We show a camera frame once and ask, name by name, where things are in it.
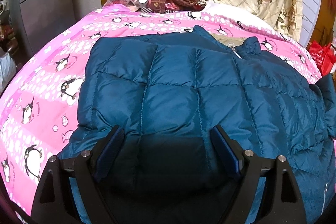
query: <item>jacket sleeve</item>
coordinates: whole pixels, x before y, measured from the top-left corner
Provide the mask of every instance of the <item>jacket sleeve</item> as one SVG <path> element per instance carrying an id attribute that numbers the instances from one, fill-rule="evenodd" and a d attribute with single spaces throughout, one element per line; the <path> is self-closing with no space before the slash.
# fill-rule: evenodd
<path id="1" fill-rule="evenodd" d="M 336 137 L 336 92 L 332 75 L 322 77 L 316 82 L 319 87 L 325 106 L 325 123 L 328 128 L 328 135 Z"/>

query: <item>white bag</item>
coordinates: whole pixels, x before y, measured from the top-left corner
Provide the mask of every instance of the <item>white bag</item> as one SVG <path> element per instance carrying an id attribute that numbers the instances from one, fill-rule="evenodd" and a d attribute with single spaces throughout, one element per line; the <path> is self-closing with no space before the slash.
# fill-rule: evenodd
<path id="1" fill-rule="evenodd" d="M 0 94 L 16 73 L 14 60 L 0 48 Z"/>

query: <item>blue gripper pad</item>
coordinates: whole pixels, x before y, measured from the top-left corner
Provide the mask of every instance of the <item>blue gripper pad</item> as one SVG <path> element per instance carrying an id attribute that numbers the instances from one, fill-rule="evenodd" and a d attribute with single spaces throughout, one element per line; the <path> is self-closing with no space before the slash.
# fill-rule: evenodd
<path id="1" fill-rule="evenodd" d="M 106 146 L 103 148 L 99 157 L 97 158 L 95 172 L 92 175 L 97 183 L 99 183 L 103 178 L 107 176 L 115 158 L 117 157 L 121 145 L 124 142 L 124 137 L 124 130 L 120 126 L 118 126 Z"/>
<path id="2" fill-rule="evenodd" d="M 230 177 L 239 180 L 243 176 L 241 170 L 243 168 L 244 158 L 242 155 L 235 155 L 233 149 L 230 147 L 230 144 L 233 145 L 234 141 L 231 140 L 221 128 L 226 135 L 227 139 L 225 139 L 217 127 L 218 126 L 215 126 L 210 131 L 211 142 L 221 159 L 227 174 Z"/>

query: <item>black clamp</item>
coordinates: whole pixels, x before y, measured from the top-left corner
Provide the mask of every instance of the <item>black clamp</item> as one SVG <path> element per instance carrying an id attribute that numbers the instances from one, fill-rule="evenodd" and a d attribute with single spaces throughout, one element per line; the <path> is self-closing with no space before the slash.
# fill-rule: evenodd
<path id="1" fill-rule="evenodd" d="M 259 211 L 253 224 L 306 224 L 305 208 L 291 167 L 283 155 L 258 157 L 243 150 L 219 125 L 210 137 L 226 172 L 239 186 L 218 224 L 244 224 L 253 204 L 260 177 L 266 177 Z M 97 183 L 105 178 L 124 141 L 124 131 L 114 126 L 94 148 L 76 158 L 49 158 L 36 190 L 31 217 L 36 223 L 82 224 L 71 192 L 69 178 L 78 189 L 92 224 L 117 224 L 105 204 Z"/>
<path id="2" fill-rule="evenodd" d="M 260 177 L 266 177 L 266 183 L 253 224 L 307 224 L 302 196 L 286 157 L 279 155 L 274 160 L 243 150 L 219 125 L 210 137 L 226 172 L 241 182 L 218 224 L 245 223 Z"/>
<path id="3" fill-rule="evenodd" d="M 60 160 L 51 156 L 36 189 L 31 217 L 36 223 L 82 224 L 69 178 L 76 178 L 78 189 L 92 224 L 117 224 L 96 184 L 105 178 L 124 142 L 124 130 L 114 126 L 90 150 L 76 158 Z"/>

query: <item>gray wardrobe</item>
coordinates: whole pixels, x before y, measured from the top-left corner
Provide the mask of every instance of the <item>gray wardrobe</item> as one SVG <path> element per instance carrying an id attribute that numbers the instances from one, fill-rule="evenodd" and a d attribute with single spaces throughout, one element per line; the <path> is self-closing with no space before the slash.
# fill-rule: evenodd
<path id="1" fill-rule="evenodd" d="M 75 24 L 72 0 L 9 0 L 9 8 L 19 48 L 28 58 Z"/>

